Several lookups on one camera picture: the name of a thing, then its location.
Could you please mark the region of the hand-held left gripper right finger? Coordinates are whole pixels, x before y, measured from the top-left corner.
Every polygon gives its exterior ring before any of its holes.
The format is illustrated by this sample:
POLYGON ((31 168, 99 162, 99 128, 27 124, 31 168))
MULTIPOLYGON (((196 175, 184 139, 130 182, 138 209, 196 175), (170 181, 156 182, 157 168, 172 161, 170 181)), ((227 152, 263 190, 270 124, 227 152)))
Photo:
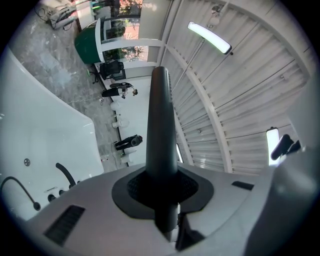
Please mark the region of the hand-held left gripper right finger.
POLYGON ((203 240, 179 256, 270 256, 298 232, 318 196, 318 174, 294 164, 267 167, 259 176, 184 164, 214 187, 206 207, 187 218, 203 240))

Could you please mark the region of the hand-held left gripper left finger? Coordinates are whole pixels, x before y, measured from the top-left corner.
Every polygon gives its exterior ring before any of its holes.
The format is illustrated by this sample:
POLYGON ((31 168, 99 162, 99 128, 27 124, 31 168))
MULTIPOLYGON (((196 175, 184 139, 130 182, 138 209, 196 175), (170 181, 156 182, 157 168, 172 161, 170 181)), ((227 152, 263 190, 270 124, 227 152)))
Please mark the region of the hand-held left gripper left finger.
POLYGON ((175 249, 153 220, 128 217, 114 203, 112 187, 142 164, 88 178, 54 199, 27 221, 28 234, 54 256, 167 256, 175 249), (69 207, 84 208, 64 246, 45 236, 45 231, 69 207))

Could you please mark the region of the black shower head with hose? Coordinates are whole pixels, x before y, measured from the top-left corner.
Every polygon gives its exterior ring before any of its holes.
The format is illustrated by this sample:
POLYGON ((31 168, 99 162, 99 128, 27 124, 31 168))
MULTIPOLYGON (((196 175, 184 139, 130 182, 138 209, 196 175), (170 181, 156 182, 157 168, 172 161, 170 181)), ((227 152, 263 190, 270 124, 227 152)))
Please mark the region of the black shower head with hose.
POLYGON ((175 181, 178 172, 175 118, 168 70, 159 66, 151 75, 145 171, 154 197, 154 222, 171 240, 178 222, 175 181))

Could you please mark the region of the white bathtub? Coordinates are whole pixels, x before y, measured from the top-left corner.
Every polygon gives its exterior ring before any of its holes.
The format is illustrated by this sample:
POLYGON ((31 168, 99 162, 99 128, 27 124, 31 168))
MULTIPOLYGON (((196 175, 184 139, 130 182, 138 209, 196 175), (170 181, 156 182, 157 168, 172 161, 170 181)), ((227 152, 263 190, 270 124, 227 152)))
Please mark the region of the white bathtub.
MULTIPOLYGON (((70 186, 57 164, 75 182, 103 173, 94 123, 46 89, 5 48, 0 56, 0 185, 6 177, 17 178, 42 210, 48 195, 59 197, 70 186)), ((1 195, 19 219, 41 211, 13 180, 1 195)))

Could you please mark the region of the green round container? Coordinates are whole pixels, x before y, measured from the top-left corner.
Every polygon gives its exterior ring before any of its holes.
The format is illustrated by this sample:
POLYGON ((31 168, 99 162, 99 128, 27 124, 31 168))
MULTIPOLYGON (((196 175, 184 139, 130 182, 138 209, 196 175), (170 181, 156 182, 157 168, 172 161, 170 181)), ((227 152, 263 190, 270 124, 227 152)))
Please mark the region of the green round container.
POLYGON ((104 62, 100 18, 89 24, 76 36, 74 46, 85 64, 104 62))

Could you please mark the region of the white ceiling light panel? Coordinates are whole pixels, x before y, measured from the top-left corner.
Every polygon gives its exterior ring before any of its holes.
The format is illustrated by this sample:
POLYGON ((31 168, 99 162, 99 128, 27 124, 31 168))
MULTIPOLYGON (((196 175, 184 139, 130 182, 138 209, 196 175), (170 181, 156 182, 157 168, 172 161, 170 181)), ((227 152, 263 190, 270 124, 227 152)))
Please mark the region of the white ceiling light panel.
POLYGON ((232 46, 220 36, 193 21, 188 23, 187 28, 207 40, 224 55, 232 49, 232 46))
POLYGON ((271 157, 272 152, 278 145, 280 138, 279 138, 279 130, 276 127, 271 127, 266 131, 266 141, 267 141, 267 148, 268 148, 268 165, 275 166, 279 163, 279 160, 273 160, 271 157))

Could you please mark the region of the black office chair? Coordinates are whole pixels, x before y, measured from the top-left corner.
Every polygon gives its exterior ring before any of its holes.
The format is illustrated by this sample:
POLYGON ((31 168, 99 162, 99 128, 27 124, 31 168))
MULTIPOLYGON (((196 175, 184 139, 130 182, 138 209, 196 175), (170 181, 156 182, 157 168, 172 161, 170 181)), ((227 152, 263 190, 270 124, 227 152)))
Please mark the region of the black office chair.
POLYGON ((118 60, 114 60, 109 63, 102 63, 99 65, 98 71, 90 71, 90 75, 93 74, 95 79, 94 83, 96 83, 101 77, 102 80, 107 80, 112 77, 114 74, 120 73, 124 69, 124 63, 118 60))

